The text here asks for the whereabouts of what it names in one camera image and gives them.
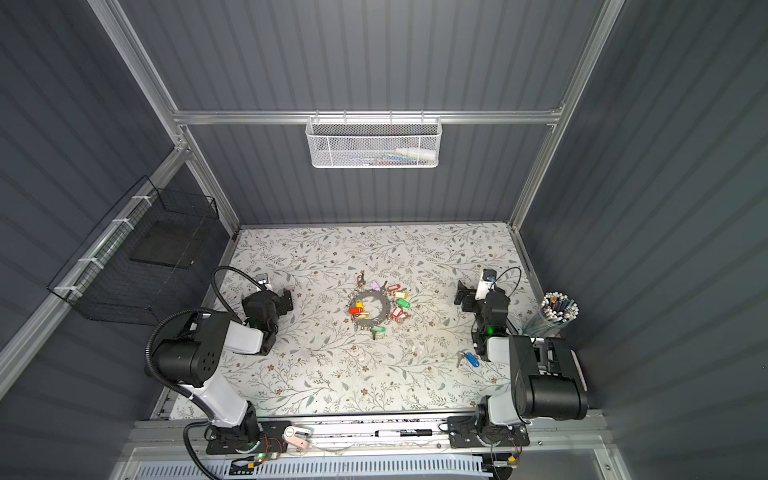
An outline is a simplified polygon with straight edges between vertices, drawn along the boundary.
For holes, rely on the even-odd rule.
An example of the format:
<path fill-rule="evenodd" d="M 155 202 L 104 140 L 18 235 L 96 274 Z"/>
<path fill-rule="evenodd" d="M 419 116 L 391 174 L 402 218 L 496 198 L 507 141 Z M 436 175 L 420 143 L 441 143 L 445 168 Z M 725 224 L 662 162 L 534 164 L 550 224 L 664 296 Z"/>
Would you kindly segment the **large keyring with coloured keys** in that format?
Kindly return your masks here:
<path fill-rule="evenodd" d="M 411 304 L 400 284 L 367 280 L 365 271 L 360 270 L 346 313 L 356 329 L 367 332 L 376 341 L 387 334 L 388 325 L 401 325 L 411 316 Z"/>

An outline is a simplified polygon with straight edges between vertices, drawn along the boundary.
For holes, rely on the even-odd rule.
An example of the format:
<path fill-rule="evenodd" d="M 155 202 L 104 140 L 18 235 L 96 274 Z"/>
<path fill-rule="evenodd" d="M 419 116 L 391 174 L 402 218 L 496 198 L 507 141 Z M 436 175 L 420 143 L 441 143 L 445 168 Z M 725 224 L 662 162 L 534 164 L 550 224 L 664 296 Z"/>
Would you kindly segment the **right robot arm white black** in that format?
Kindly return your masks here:
<path fill-rule="evenodd" d="M 457 283 L 454 304 L 472 313 L 474 350 L 463 354 L 469 364 L 503 367 L 510 383 L 501 392 L 483 396 L 469 416 L 451 416 L 446 423 L 454 449 L 525 447 L 528 425 L 537 418 L 582 420 L 588 410 L 587 388 L 578 359 L 558 337 L 528 337 L 507 329 L 510 299 L 490 280 L 476 288 Z"/>

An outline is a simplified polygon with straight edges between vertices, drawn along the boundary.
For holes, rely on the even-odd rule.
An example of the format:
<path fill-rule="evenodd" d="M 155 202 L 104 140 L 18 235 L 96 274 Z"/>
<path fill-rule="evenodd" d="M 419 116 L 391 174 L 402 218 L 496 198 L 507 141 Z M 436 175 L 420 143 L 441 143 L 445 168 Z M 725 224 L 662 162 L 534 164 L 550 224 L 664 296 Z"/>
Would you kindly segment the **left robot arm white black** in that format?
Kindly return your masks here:
<path fill-rule="evenodd" d="M 253 404 L 225 378 L 222 355 L 268 355 L 279 318 L 293 310 L 292 292 L 259 290 L 243 298 L 242 307 L 245 322 L 204 308 L 172 314 L 154 328 L 144 350 L 145 372 L 203 411 L 209 440 L 229 450 L 254 447 L 262 430 Z"/>

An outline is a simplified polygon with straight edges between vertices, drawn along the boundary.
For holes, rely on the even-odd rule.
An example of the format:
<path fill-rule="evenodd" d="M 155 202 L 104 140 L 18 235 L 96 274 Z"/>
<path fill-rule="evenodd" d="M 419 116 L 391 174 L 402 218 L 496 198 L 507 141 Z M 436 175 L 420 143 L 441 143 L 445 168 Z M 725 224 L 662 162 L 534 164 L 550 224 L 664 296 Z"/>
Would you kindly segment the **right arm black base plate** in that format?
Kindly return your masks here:
<path fill-rule="evenodd" d="M 442 431 L 448 435 L 454 449 L 468 448 L 522 448 L 530 445 L 528 434 L 517 427 L 481 425 L 472 415 L 449 416 Z"/>

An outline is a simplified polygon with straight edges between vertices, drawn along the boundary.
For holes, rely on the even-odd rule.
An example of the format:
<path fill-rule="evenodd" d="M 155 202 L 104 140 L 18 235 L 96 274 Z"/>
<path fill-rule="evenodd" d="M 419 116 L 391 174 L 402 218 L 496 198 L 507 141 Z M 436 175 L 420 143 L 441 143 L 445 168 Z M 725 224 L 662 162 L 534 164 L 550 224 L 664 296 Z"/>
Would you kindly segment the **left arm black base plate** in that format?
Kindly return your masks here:
<path fill-rule="evenodd" d="M 234 455 L 250 453 L 285 453 L 286 443 L 282 437 L 289 421 L 261 421 L 256 433 L 247 433 L 245 427 L 208 427 L 204 438 L 208 442 L 208 455 Z"/>

